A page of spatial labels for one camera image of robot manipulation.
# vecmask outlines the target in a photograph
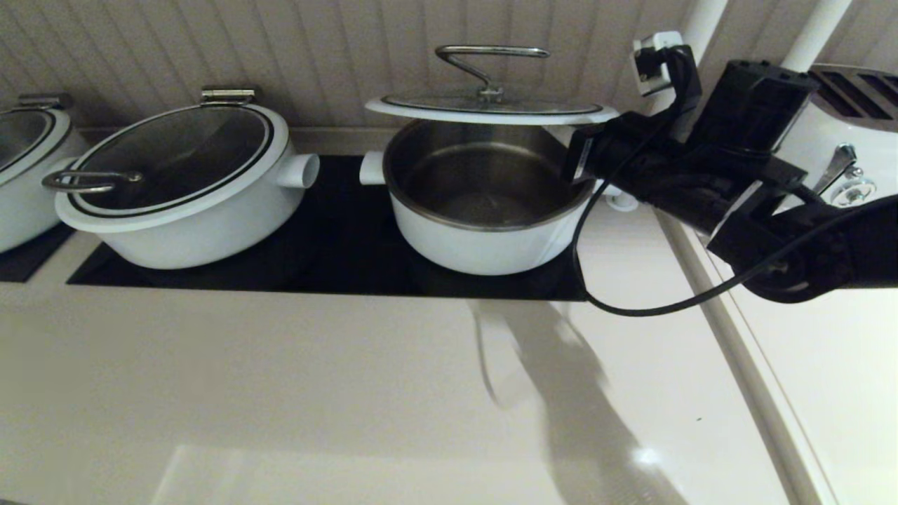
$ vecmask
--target toaster lever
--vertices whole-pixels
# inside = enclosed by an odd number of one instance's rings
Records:
[[[824,194],[842,175],[846,175],[846,173],[854,174],[855,172],[852,169],[857,162],[858,154],[855,152],[854,146],[847,142],[839,144],[836,146],[835,153],[832,154],[829,166],[823,171],[820,181],[817,181],[812,191],[818,195]]]

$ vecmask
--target lid handle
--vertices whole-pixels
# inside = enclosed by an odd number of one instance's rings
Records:
[[[144,175],[140,172],[82,172],[80,170],[60,170],[53,172],[44,177],[43,184],[45,188],[60,191],[63,193],[105,193],[112,191],[116,187],[115,182],[101,183],[82,183],[82,182],[64,182],[66,177],[81,179],[103,178],[103,179],[121,179],[124,182],[141,182]]]
[[[455,55],[491,55],[491,56],[523,56],[528,58],[548,58],[550,53],[545,49],[527,48],[521,46],[440,46],[436,48],[436,55],[450,65],[459,67],[481,81],[484,86],[477,93],[487,101],[495,101],[502,97],[502,87],[493,83],[489,75],[479,68],[461,61]]]

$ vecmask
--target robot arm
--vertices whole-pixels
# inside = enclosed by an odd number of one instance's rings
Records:
[[[709,251],[760,297],[796,303],[836,288],[898,286],[898,199],[824,204],[806,173],[774,157],[817,84],[767,62],[732,61],[685,142],[671,137],[701,94],[688,46],[636,55],[638,73],[665,65],[673,105],[579,129],[563,174],[606,179],[710,237]],[[797,195],[804,205],[777,213]],[[771,258],[788,249],[775,261]]]

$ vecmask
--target pot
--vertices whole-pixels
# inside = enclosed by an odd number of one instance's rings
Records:
[[[60,191],[59,217],[151,269],[194,267],[258,243],[294,213],[319,160],[297,154],[284,119],[252,96],[204,90],[200,105],[102,141],[44,179]]]
[[[617,117],[595,104],[570,105],[515,93],[457,59],[459,54],[546,58],[537,48],[443,46],[443,60],[477,76],[478,90],[424,90],[366,107],[416,118],[383,153],[362,163],[363,184],[386,184],[402,236],[451,270],[506,275],[543,265],[567,248],[601,182],[561,178],[568,150],[546,126]],[[606,194],[621,195],[610,187]],[[633,208],[635,200],[621,209]]]
[[[430,261],[505,275],[570,244],[597,184],[564,183],[565,155],[540,127],[418,120],[365,155],[360,181],[386,184],[402,236]]]
[[[19,103],[0,113],[0,253],[59,223],[40,180],[59,159],[87,150],[61,110],[72,105],[67,94],[22,95]]]

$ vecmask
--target white pipe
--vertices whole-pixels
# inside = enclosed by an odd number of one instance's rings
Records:
[[[807,18],[805,26],[792,43],[792,48],[780,66],[795,72],[806,72],[817,60],[849,5],[851,0],[817,2],[811,17]]]
[[[725,10],[726,0],[698,0],[692,6],[689,20],[682,31],[682,40],[692,47],[696,65],[705,56],[705,50],[708,49]]]
[[[696,66],[705,56],[714,30],[718,28],[720,18],[723,17],[726,10],[726,2],[727,0],[697,0],[692,5],[689,19],[682,32],[682,41],[692,48]],[[648,114],[652,115],[663,111],[670,107],[671,103],[674,103],[674,90],[655,93]]]

